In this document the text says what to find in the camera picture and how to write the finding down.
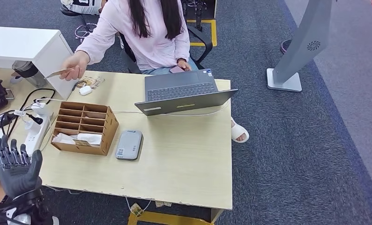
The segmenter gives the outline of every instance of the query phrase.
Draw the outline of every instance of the cardboard organizer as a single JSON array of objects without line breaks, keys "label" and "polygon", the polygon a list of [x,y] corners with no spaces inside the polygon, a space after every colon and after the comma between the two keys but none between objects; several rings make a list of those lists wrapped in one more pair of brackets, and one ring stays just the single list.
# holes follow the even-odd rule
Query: cardboard organizer
[{"label": "cardboard organizer", "polygon": [[[51,144],[62,151],[72,151],[106,156],[109,152],[119,122],[109,106],[79,102],[62,102],[51,137]],[[90,146],[85,141],[76,144],[52,142],[58,134],[77,135],[79,133],[100,134],[100,146]]]}]

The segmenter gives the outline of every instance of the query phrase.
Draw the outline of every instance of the robotic hand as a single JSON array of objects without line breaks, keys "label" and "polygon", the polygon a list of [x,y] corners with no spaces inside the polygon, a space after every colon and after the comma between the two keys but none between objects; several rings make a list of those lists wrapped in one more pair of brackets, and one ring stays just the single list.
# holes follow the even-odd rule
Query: robotic hand
[{"label": "robotic hand", "polygon": [[15,199],[30,191],[40,189],[41,178],[38,176],[43,162],[40,150],[33,152],[32,160],[22,144],[20,153],[16,147],[16,139],[8,146],[8,137],[0,138],[0,183],[5,193]]},{"label": "robotic hand", "polygon": [[4,214],[9,225],[58,225],[59,220],[53,217],[44,206],[41,192],[41,178],[38,176],[43,162],[40,150],[33,152],[30,158],[26,145],[20,146],[18,152],[16,139],[8,146],[8,137],[0,138],[0,183],[5,194],[11,199]]}]

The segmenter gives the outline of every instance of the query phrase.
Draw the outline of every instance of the woman's left hand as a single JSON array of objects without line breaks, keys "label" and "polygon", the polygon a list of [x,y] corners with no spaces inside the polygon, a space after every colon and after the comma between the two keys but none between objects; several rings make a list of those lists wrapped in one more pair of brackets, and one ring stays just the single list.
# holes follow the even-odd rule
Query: woman's left hand
[{"label": "woman's left hand", "polygon": [[192,67],[189,65],[189,63],[179,60],[178,67],[182,68],[184,71],[190,71],[192,70]]}]

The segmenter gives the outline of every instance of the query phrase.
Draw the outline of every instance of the portable hard drive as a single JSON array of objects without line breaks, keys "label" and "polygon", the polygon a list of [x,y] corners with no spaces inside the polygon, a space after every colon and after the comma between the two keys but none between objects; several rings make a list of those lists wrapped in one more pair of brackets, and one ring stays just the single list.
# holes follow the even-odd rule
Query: portable hard drive
[{"label": "portable hard drive", "polygon": [[116,158],[136,160],[141,150],[143,135],[138,130],[125,130],[121,133],[116,149]]}]

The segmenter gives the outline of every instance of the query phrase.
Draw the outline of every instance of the pink sweater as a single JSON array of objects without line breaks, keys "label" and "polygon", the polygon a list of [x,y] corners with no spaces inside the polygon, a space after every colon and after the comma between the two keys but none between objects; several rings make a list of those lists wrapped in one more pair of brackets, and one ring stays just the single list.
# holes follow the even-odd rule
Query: pink sweater
[{"label": "pink sweater", "polygon": [[140,70],[176,66],[178,58],[189,59],[190,49],[182,6],[180,0],[177,1],[182,30],[173,40],[165,38],[167,28],[160,0],[141,0],[151,33],[147,38],[139,38],[133,33],[128,0],[109,0],[102,10],[94,32],[84,39],[76,51],[86,52],[91,59],[90,64],[100,62],[105,51],[114,44],[115,34],[119,31],[134,52]]}]

